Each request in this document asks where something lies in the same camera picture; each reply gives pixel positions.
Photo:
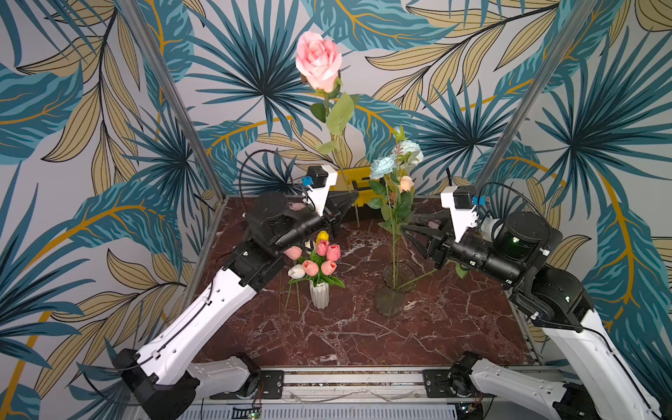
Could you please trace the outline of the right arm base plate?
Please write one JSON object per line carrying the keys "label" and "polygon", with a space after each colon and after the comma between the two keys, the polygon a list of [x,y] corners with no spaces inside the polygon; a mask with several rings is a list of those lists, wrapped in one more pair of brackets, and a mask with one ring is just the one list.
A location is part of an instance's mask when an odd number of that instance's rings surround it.
{"label": "right arm base plate", "polygon": [[469,375],[456,369],[425,369],[422,376],[428,398],[467,398],[474,395]]}

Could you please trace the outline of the white ribbed vase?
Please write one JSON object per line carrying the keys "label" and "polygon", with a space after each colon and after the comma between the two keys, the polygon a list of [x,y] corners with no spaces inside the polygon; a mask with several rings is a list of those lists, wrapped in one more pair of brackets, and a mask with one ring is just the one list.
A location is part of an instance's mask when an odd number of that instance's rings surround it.
{"label": "white ribbed vase", "polygon": [[324,310],[330,303],[330,285],[328,283],[319,283],[314,285],[310,283],[311,302],[318,310]]}

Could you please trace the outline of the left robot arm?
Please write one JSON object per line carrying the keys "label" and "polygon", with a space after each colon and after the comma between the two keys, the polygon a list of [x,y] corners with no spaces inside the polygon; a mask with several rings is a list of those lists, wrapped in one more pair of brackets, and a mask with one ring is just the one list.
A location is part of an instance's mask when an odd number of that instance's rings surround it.
{"label": "left robot arm", "polygon": [[244,216],[242,241],[197,299],[155,339],[126,349],[115,369],[151,419],[177,419],[197,399],[225,394],[253,397],[261,370],[243,353],[220,362],[194,358],[214,334],[285,267],[287,250],[320,230],[337,233],[358,192],[327,187],[308,192],[308,203],[293,209],[281,192],[260,195]]}

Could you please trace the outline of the tulip bouquet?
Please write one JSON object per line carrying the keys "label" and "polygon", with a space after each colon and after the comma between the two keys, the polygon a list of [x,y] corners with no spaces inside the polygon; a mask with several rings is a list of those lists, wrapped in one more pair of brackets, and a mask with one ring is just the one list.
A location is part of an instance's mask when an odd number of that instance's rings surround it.
{"label": "tulip bouquet", "polygon": [[341,259],[341,247],[330,243],[327,231],[320,231],[312,243],[285,250],[285,255],[294,262],[294,266],[288,270],[289,285],[309,282],[314,287],[330,285],[345,288],[345,284],[335,276]]}

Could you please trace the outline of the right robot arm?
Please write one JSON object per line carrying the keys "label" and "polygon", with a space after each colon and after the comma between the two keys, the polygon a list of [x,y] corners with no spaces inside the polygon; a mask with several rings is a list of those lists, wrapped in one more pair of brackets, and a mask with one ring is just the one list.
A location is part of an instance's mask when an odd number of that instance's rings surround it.
{"label": "right robot arm", "polygon": [[669,419],[671,405],[658,402],[635,377],[608,337],[592,299],[571,273],[548,264],[562,241],[544,217],[511,213],[495,239],[475,227],[460,234],[453,211],[438,214],[434,229],[404,225],[402,232],[437,269],[462,264],[510,292],[509,301],[560,349],[579,380],[542,380],[466,352],[450,369],[455,395],[493,395],[547,419]]}

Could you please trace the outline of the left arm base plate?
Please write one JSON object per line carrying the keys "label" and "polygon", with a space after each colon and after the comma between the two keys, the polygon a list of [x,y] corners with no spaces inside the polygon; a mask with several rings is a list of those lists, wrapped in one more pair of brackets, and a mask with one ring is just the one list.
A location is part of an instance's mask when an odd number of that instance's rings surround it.
{"label": "left arm base plate", "polygon": [[285,388],[285,371],[262,370],[252,376],[250,398],[259,401],[280,400]]}

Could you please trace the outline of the yellow toolbox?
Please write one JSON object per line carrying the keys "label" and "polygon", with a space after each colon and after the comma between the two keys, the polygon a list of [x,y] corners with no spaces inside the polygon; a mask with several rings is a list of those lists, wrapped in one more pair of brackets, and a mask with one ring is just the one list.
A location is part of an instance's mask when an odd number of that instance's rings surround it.
{"label": "yellow toolbox", "polygon": [[370,167],[357,167],[338,171],[337,184],[334,191],[373,191],[382,194],[385,184],[381,180],[372,178]]}

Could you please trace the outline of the large pink rose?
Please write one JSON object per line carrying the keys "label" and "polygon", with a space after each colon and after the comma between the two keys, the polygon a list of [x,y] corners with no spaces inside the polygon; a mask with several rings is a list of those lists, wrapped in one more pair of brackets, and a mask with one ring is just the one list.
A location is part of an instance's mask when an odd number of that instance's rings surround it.
{"label": "large pink rose", "polygon": [[330,140],[318,147],[318,153],[334,155],[336,172],[348,169],[353,154],[346,143],[346,128],[354,117],[358,96],[341,89],[341,52],[334,41],[306,31],[299,36],[295,64],[302,81],[318,96],[310,111],[325,124],[330,135]]}

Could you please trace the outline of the glass vase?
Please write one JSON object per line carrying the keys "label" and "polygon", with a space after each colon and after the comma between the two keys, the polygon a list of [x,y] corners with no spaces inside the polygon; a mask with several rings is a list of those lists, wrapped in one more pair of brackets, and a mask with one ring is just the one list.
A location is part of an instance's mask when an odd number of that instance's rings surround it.
{"label": "glass vase", "polygon": [[383,270],[383,286],[376,292],[374,306],[384,318],[399,316],[411,292],[416,288],[416,275],[409,264],[388,264]]}

